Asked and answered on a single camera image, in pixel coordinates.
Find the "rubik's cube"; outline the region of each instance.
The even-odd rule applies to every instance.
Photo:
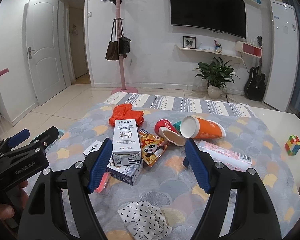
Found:
[[[287,150],[289,156],[296,155],[298,150],[300,149],[300,140],[298,136],[290,135],[289,140],[284,145],[284,147]]]

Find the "wooden floor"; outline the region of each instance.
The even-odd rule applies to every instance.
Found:
[[[75,80],[74,85],[77,85],[77,84],[91,84],[89,73],[84,74],[81,77],[78,77]]]

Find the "screw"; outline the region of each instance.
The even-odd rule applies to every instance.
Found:
[[[249,172],[251,175],[256,174],[256,170],[253,169],[253,168],[248,169],[248,172]]]
[[[42,171],[43,175],[48,175],[50,173],[50,169],[46,168]]]
[[[83,167],[83,162],[77,162],[74,164],[74,166],[77,168],[77,169],[80,169]]]
[[[222,168],[224,167],[224,164],[221,163],[221,162],[216,162],[216,163],[214,164],[214,166],[215,166],[217,169],[222,169]]]

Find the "guitar headstock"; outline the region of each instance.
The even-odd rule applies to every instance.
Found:
[[[258,36],[258,44],[260,47],[262,47],[262,37]]]

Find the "tv screen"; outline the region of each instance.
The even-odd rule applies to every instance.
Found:
[[[246,38],[243,0],[170,0],[171,25],[205,28]]]

